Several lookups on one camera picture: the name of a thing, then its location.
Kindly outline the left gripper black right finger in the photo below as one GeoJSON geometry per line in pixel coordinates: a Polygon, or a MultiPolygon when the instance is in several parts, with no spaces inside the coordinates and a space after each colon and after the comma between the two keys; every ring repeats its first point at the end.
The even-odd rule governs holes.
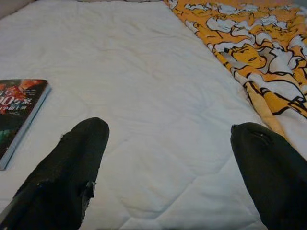
{"type": "Polygon", "coordinates": [[[252,123],[231,127],[245,186],[269,230],[307,228],[307,161],[281,135],[252,123]]]}

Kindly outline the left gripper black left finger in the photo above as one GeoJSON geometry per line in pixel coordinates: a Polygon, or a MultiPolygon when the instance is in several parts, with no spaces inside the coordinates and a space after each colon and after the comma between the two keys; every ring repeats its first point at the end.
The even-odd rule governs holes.
{"type": "Polygon", "coordinates": [[[107,122],[92,117],[64,134],[1,212],[1,229],[79,229],[94,197],[109,133],[107,122]]]}

